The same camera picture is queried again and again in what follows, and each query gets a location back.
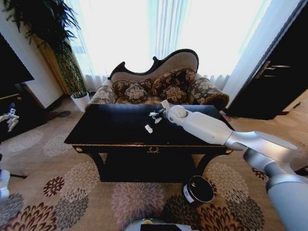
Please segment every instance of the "wall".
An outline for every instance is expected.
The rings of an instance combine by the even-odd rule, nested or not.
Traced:
[[[227,108],[249,79],[300,0],[272,0],[258,28],[232,72],[223,92],[230,97]]]
[[[2,11],[3,8],[3,1],[1,1],[0,33],[34,78],[26,84],[46,108],[63,95],[63,91],[34,42],[29,45],[29,41],[25,39],[25,29],[21,28],[19,33],[15,23],[6,21],[8,14]]]

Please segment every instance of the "baseboard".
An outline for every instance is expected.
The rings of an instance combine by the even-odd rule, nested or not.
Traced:
[[[66,94],[61,95],[57,100],[55,100],[52,104],[50,104],[48,107],[44,109],[44,111],[51,112],[65,97],[67,97]]]

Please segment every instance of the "sofa armrest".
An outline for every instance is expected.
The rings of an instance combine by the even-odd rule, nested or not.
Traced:
[[[194,102],[197,101],[201,105],[214,105],[219,111],[224,109],[229,102],[229,96],[222,93],[211,84],[210,80],[204,77],[195,80],[191,84],[189,94],[194,99]]]
[[[199,73],[196,73],[195,77],[194,77],[194,80],[198,80],[200,78],[204,78],[201,74]]]
[[[106,79],[106,80],[104,81],[104,83],[103,83],[103,85],[102,85],[102,86],[107,85],[107,86],[109,86],[109,87],[111,87],[111,88],[112,88],[112,84],[113,84],[113,82],[112,82],[111,80]]]
[[[91,105],[91,104],[109,104],[109,103],[115,103],[117,100],[117,94],[115,90],[110,87],[109,85],[104,85],[100,86],[98,88],[97,92],[93,95],[92,99],[90,100],[90,103],[86,106],[86,109]]]

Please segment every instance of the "floor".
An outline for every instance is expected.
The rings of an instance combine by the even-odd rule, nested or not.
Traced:
[[[283,230],[266,195],[267,177],[243,160],[243,152],[210,163],[204,177],[213,185],[215,199],[189,207],[180,195],[181,184],[100,182],[90,157],[63,143],[82,116],[69,98],[54,114],[67,110],[69,116],[56,117],[1,144],[1,168],[28,177],[10,179],[11,195],[0,210],[0,230],[119,231],[146,216],[200,231]],[[228,119],[238,131],[260,130],[292,141],[300,148],[292,166],[301,167],[308,163],[307,112],[305,101],[271,121]],[[193,157],[196,163],[201,158]]]

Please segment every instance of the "black coffee table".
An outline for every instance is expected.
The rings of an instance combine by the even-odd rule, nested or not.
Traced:
[[[211,105],[184,105],[220,119],[232,128]],[[91,105],[64,141],[95,162],[101,181],[185,182],[202,175],[206,165],[231,150],[208,144],[180,126],[162,119],[158,124],[148,116],[162,106],[145,104]],[[150,134],[145,125],[153,128]],[[103,162],[99,153],[108,153]],[[205,154],[197,168],[192,154]]]

